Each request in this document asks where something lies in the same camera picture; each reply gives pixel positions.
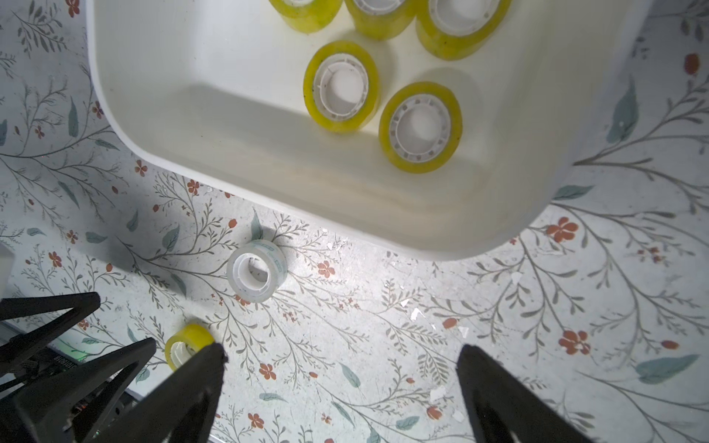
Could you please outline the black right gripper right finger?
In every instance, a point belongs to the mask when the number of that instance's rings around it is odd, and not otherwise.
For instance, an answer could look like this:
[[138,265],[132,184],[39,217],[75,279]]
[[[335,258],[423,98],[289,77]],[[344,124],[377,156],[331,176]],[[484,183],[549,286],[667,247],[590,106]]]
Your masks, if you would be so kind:
[[588,442],[478,346],[463,346],[456,372],[477,442]]

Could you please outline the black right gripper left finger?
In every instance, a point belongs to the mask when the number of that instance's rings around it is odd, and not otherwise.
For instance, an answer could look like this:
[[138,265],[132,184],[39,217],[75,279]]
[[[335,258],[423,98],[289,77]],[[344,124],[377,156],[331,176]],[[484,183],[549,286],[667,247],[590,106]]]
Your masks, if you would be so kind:
[[225,349],[219,343],[206,346],[93,440],[207,442],[226,363]]

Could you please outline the yellow tape roll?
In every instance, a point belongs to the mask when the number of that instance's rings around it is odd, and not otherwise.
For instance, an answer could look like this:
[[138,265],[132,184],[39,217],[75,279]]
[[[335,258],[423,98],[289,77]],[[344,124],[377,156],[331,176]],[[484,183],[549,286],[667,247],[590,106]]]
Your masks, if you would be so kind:
[[303,82],[306,110],[321,127],[355,132],[376,114],[380,75],[372,56],[355,42],[322,46],[310,60]]
[[334,20],[343,0],[271,0],[270,3],[289,27],[310,34],[321,31]]
[[177,371],[192,356],[214,343],[214,337],[203,326],[188,324],[168,340],[164,347],[164,356],[169,367]]
[[435,82],[421,81],[400,89],[380,118],[384,155],[410,174],[441,168],[456,152],[462,135],[462,111],[455,95]]
[[415,0],[345,0],[356,30],[377,41],[401,34],[417,14]]
[[417,37],[428,53],[445,61],[479,50],[502,24],[511,0],[425,0],[417,5]]

